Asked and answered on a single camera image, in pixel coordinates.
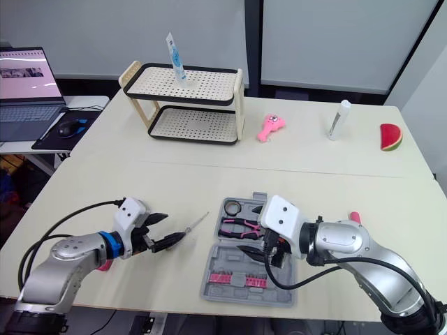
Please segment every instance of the gray tool case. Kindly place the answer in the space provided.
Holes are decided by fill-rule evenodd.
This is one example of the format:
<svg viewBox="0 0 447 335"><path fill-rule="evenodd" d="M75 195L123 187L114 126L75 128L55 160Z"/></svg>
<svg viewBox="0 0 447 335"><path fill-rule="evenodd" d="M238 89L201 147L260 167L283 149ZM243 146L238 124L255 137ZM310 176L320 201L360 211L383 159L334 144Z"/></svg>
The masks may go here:
<svg viewBox="0 0 447 335"><path fill-rule="evenodd" d="M241 210L235 216L229 216L224 209L227 201L235 200L240 203ZM258 221L260 215L252 212L258 206L267 202L267 193L253 193L253 199L226 198L221 205L215 235L219 242L211 247L205 274L203 276L200 295L203 299L215 302L236 302L240 304L253 304L261 306L290 307L295 303L295 290L282 290L274 285L268 278L264 264L252 260L237 246L246 245L262 248L262 238L238 239L219 236L220 228L231 232L247 232L251 228L232 223L222 223L222 218L243 218L245 220ZM289 254L284 258L283 267L271 267L275 278L284 285L295 283L295 264ZM210 283L212 274L229 275L230 283ZM247 277L266 278L267 287L247 287Z"/></svg>

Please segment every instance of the laptop keyboard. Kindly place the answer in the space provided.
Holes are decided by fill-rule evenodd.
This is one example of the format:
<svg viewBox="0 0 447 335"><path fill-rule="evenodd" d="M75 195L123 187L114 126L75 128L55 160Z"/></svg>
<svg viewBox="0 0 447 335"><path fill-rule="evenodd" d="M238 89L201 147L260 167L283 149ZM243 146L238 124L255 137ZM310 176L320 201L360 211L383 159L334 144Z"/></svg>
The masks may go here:
<svg viewBox="0 0 447 335"><path fill-rule="evenodd" d="M0 122L48 121L60 106L15 106L0 108Z"/></svg>

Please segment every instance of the watermelon slice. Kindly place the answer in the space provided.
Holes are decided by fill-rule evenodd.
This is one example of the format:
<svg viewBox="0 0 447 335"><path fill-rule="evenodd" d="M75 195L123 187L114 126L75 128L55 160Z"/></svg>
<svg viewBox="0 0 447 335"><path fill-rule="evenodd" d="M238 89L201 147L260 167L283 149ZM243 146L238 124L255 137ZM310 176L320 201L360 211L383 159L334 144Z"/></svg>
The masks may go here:
<svg viewBox="0 0 447 335"><path fill-rule="evenodd" d="M382 137L382 150L392 151L402 142L402 131L395 124L381 124L380 131Z"/></svg>

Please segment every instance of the laptop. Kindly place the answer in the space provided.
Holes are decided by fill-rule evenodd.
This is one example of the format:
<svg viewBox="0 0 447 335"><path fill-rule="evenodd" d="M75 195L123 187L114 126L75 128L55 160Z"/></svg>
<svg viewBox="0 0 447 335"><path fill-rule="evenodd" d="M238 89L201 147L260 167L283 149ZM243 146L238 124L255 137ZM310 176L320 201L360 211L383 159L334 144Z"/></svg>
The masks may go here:
<svg viewBox="0 0 447 335"><path fill-rule="evenodd" d="M64 98L41 47L0 49L0 141L37 140Z"/></svg>

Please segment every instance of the toolbox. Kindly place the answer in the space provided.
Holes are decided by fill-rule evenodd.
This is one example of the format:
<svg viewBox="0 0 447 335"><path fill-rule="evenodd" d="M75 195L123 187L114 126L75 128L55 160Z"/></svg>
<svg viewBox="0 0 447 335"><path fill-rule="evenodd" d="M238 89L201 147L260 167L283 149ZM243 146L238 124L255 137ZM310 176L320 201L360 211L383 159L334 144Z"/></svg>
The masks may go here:
<svg viewBox="0 0 447 335"><path fill-rule="evenodd" d="M225 210L228 202L239 204L231 214ZM262 248L262 237L256 238L256 235L263 235L265 230L260 226L255 228L255 223L260 217L260 206L266 202L267 193L259 192L253 193L253 199L226 198L222 202L214 231L219 242L211 247L200 289L203 299L273 307L290 307L295 303L295 290L275 286L264 264L252 260L237 247ZM292 285L295 264L291 255L286 254L282 268L271 267L274 277L284 285Z"/></svg>

